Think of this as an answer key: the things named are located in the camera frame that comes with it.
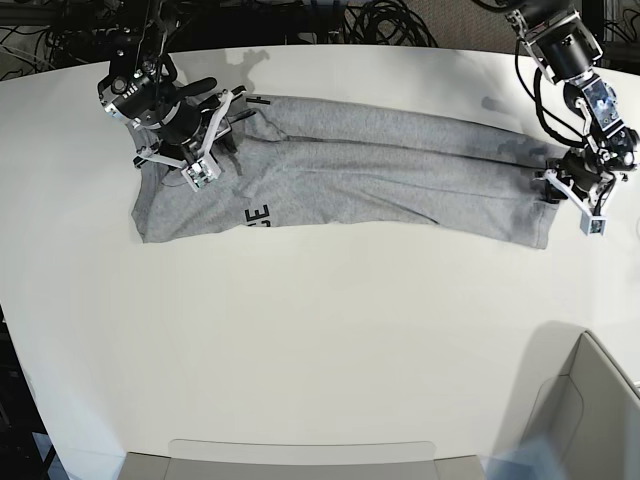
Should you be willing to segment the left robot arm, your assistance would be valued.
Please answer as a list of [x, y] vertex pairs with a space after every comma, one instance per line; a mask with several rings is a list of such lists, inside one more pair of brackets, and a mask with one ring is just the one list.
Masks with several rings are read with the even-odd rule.
[[[533, 100], [543, 130], [568, 151], [546, 163], [549, 201], [572, 201], [596, 232], [616, 186], [638, 168], [639, 134], [621, 118], [617, 97], [594, 70], [603, 51], [571, 1], [499, 1], [518, 44], [536, 62]], [[567, 108], [583, 121], [576, 140], [554, 131], [542, 104], [542, 81], [563, 86]]]

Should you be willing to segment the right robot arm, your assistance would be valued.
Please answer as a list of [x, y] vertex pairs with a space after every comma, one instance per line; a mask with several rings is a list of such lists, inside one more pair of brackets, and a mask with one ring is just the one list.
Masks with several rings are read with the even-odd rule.
[[134, 30], [124, 25], [112, 40], [114, 56], [97, 86], [100, 104], [130, 133], [135, 167], [156, 163], [177, 169], [199, 189], [221, 175], [214, 145], [233, 150], [232, 125], [255, 114], [251, 108], [229, 113], [246, 88], [219, 90], [213, 77], [188, 84], [178, 80], [168, 52], [181, 27], [176, 1], [129, 5], [123, 13], [127, 23], [142, 23]]

